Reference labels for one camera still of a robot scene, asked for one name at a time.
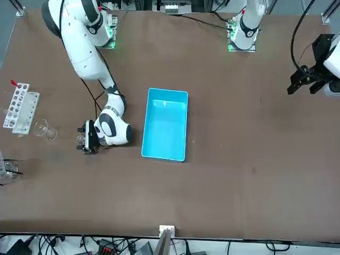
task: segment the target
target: brown table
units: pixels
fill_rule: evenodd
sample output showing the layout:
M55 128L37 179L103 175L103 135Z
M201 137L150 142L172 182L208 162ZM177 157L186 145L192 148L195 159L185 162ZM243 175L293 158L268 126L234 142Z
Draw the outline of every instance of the brown table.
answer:
M212 14L195 17L222 25ZM93 101L40 11L28 10L1 69L1 106L10 102L10 79L30 83L41 96L35 120L48 119L58 137L0 129L2 152L25 160L26 173L0 188L0 231L158 235L169 224L186 237L339 241L340 101L308 87L287 95L298 18L266 15L257 53L249 54L228 53L223 30L129 12L116 49L101 52L127 98L124 119L135 138L84 156L74 135L95 117ZM320 17L307 16L296 58L327 31ZM311 49L301 63L313 64ZM150 87L189 93L183 164L141 156Z

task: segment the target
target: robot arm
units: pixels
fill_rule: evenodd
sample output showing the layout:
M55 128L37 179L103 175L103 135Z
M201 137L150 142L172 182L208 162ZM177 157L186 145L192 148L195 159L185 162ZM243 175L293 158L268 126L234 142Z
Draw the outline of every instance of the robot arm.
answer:
M321 34L312 43L312 48L315 65L311 68L303 65L301 69L320 79L316 80L297 70L291 76L292 84L287 89L288 94L295 93L302 85L313 83L309 88L311 94L322 89L326 96L340 96L340 33Z
M48 0L41 8L49 30L62 38L77 75L84 80L99 80L108 101L95 122L86 121L79 131L85 132L84 153L94 153L96 146L121 145L131 139L131 127L121 118L125 99L120 94L108 68L98 55L96 46L108 43L114 26L112 16L99 11L96 0ZM62 34L59 31L62 9Z
M265 10L263 0L247 0L244 12L236 17L237 28L231 38L237 48L247 50L253 45Z

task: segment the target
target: white test tube rack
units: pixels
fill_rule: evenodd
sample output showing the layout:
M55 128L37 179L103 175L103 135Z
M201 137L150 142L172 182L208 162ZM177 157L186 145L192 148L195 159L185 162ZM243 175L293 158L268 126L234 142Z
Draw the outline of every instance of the white test tube rack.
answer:
M18 83L18 86L13 93L3 127L12 129L15 134L29 134L40 94L28 92L30 84Z

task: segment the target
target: wire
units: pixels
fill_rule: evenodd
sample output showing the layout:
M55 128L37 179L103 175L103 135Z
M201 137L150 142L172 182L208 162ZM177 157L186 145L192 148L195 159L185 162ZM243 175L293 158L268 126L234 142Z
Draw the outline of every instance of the wire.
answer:
M107 8L105 5L101 5L100 6L104 11L111 11L111 9Z
M220 28L220 29L223 29L223 30L228 30L228 31L232 31L231 28L226 28L226 27L221 27L219 25L215 25L215 24L211 24L211 23L208 23L206 21L203 21L203 20L198 20L198 19L195 19L195 18L192 18L192 17L189 17L189 16L181 16L183 18L187 18L187 19L191 19L191 20L196 20L198 22L201 22L203 24L206 24L206 25L209 25L209 26L212 26L212 27L215 27L215 28Z
M268 248L269 251L272 251L274 253L274 255L275 255L276 252L285 252L285 251L288 251L291 248L291 245L290 244L287 244L287 245L288 246L286 248L284 248L284 249L277 249L277 248L275 248L275 245L274 245L274 243L271 240L266 241L266 247Z
M315 0L312 0L310 1L309 5L307 6L306 10L304 10L302 16L300 17L295 29L294 29L294 32L293 32L293 36L292 36L292 42L291 42L291 57L292 57L292 61L293 61L293 64L295 65L295 67L297 68L298 71L300 71L301 73L303 73L305 76L307 77L310 77L310 78L313 78L317 81L324 81L324 78L319 76L319 75L313 75L313 74L310 74L310 73L307 73L305 72L301 67L299 67L299 65L296 63L296 60L295 60L295 57L294 57L294 41L295 41L295 35L296 35L296 32L298 31L304 17L306 16L307 12L309 11L310 7L312 7L313 3L315 2Z
M135 242L137 242L138 240L140 240L140 238L138 238L138 239L136 239L136 240L134 240L134 241L132 241L130 244L133 244L133 243L135 243ZM128 248L129 246L126 246L124 249L122 249L121 251L120 251L120 253L118 253L117 255L120 255L120 254L122 254L123 253L123 251L124 250L126 250L126 248Z
M80 78L80 80L84 83L85 87L86 87L87 90L89 91L89 93L90 93L92 99L94 100L95 104L96 104L96 105L98 106L98 108L101 110L100 106L98 105L98 103L97 103L95 97L93 96L93 94L92 94L92 92L90 91L90 89L89 89L89 87L87 86L87 84L84 82L84 80L83 80L82 78Z
M308 44L308 45L306 46L306 48L303 50L303 52L302 52L302 54L301 54L301 57L300 57L299 61L297 62L298 65L299 65L300 60L302 59L302 56L303 56L304 52L305 52L306 49L307 49L309 46L311 46L312 44L313 44L313 43Z
M177 255L177 250L176 250L176 245L175 245L175 243L174 243L174 240L171 239L171 242L172 242L172 244L173 244L173 246L174 246L175 253L176 253L176 255Z
M242 8L238 14L240 14L245 8L246 8L246 6L244 8Z
M122 21L122 19L126 16L126 14L128 13L129 10L126 10L126 12L124 13L124 15L117 21L117 25L119 24L119 22Z
M63 44L64 44L64 41L62 37L62 17L63 17L63 10L64 10L64 2L65 0L62 0L62 3L60 5L60 10L59 10L59 34L60 34L60 38L62 39Z
M46 253L45 253L45 255L47 255L47 251L48 251L48 248L49 247L51 247L51 249L54 251L54 254L55 255L58 255L58 252L54 249L54 246L51 244L53 241L56 241L56 239L58 238L57 236L55 236L52 240L50 240L49 238L49 236L46 238L46 237L44 237L45 238L45 240L47 241L47 243L48 243L48 245L47 245L47 249L46 249Z
M231 244L231 242L228 243L227 255L229 255L230 244Z
M224 3L225 3L225 6L226 7L228 5L228 3L230 2L230 0L224 0L215 10L214 12L216 12Z
M87 255L92 255L92 253L90 253L89 251L88 251L88 249L87 249L87 247L86 247L86 243L85 243L85 236L82 236L81 237L81 241L80 241L80 243L82 242L82 244L83 244L83 246L84 246L84 249L85 249L85 252L86 252L86 254Z
M224 21L224 22L228 22L229 19L223 19L216 11L212 11L211 13L213 13L214 15L216 15L220 20Z

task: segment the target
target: blue plastic bin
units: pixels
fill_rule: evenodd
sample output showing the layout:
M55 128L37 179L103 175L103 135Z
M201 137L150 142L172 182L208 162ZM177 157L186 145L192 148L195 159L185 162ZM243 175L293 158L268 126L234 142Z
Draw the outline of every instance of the blue plastic bin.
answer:
M142 156L184 161L188 93L150 88Z

